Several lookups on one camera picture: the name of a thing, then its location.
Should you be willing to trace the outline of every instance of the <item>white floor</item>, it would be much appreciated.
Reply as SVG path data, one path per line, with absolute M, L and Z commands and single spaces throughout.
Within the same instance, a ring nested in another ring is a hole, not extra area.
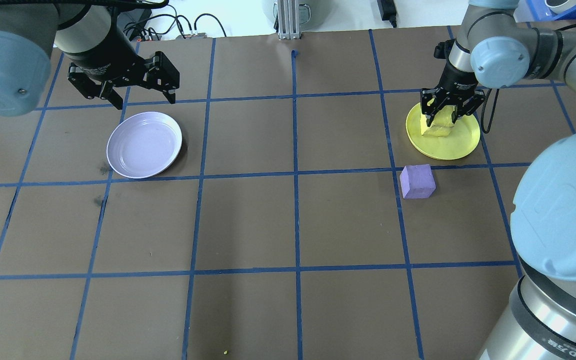
M 329 11 L 313 14 L 324 18 L 322 24 L 309 32 L 328 32 L 339 30 L 366 30 L 390 28 L 391 24 L 382 21 L 377 6 L 377 0 L 309 0 L 307 3 L 328 2 Z M 199 14 L 211 13 L 223 24 L 226 34 L 230 36 L 267 35 L 274 33 L 274 18 L 271 20 L 275 0 L 170 0 L 170 5 L 176 8 L 179 15 L 184 15 L 194 23 Z M 397 27 L 433 27 L 445 25 L 460 25 L 468 0 L 395 0 L 397 7 Z M 171 7 L 153 10 L 156 14 L 173 14 Z M 530 11 L 521 0 L 515 18 L 518 21 L 530 21 Z M 148 25 L 158 32 L 163 32 L 171 25 L 171 18 L 156 18 Z M 185 33 L 188 25 L 183 25 Z M 208 37 L 222 37 L 222 30 L 217 21 L 208 16 L 202 17 L 197 23 L 197 30 L 206 33 Z M 164 39 L 174 39 L 179 36 L 176 30 L 164 36 Z

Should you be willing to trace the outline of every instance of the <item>light blue joint cap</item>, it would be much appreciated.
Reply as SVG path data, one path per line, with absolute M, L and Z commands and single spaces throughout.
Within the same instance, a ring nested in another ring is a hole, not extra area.
M 490 89 L 509 87 L 526 76 L 530 53 L 517 39 L 494 36 L 473 48 L 470 66 L 483 86 Z
M 519 0 L 470 0 L 470 5 L 489 9 L 517 9 Z
M 0 116 L 35 109 L 50 75 L 50 59 L 29 39 L 0 31 Z
M 576 134 L 535 159 L 512 202 L 510 231 L 519 256 L 546 276 L 576 281 Z

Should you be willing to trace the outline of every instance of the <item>yellow object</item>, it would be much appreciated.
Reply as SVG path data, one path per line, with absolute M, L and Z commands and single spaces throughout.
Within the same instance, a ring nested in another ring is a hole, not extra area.
M 437 133 L 445 132 L 446 117 L 452 123 L 451 112 L 444 112 L 442 109 L 434 121 L 440 121 L 438 130 L 431 130 L 425 127 L 425 134 L 422 135 L 422 124 L 426 125 L 426 116 L 421 113 L 421 105 L 414 105 L 406 118 L 406 132 L 412 145 L 426 157 L 437 160 L 456 160 L 465 157 L 477 148 L 480 143 L 480 125 L 473 115 L 462 116 L 454 126 L 450 127 L 450 133 L 447 136 L 438 136 Z
M 437 112 L 434 116 L 434 120 L 430 124 L 430 127 L 426 125 L 426 116 L 419 113 L 419 129 L 421 130 L 421 135 L 425 137 L 447 137 L 452 132 L 455 124 L 453 123 L 453 111 L 455 107 L 453 105 L 445 106 L 443 109 Z

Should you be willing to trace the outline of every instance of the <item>yellow plate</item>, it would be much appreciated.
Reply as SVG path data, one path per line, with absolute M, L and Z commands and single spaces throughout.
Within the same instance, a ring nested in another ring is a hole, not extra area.
M 419 119 L 421 105 L 414 105 L 406 118 L 406 132 L 413 146 L 426 157 L 456 160 L 465 157 L 480 143 L 480 125 L 473 115 L 462 116 L 446 137 L 423 136 Z

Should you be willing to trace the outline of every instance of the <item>foam block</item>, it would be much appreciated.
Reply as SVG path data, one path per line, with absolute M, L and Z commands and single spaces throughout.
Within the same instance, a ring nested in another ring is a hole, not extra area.
M 404 166 L 399 179 L 404 199 L 426 199 L 437 188 L 430 164 Z

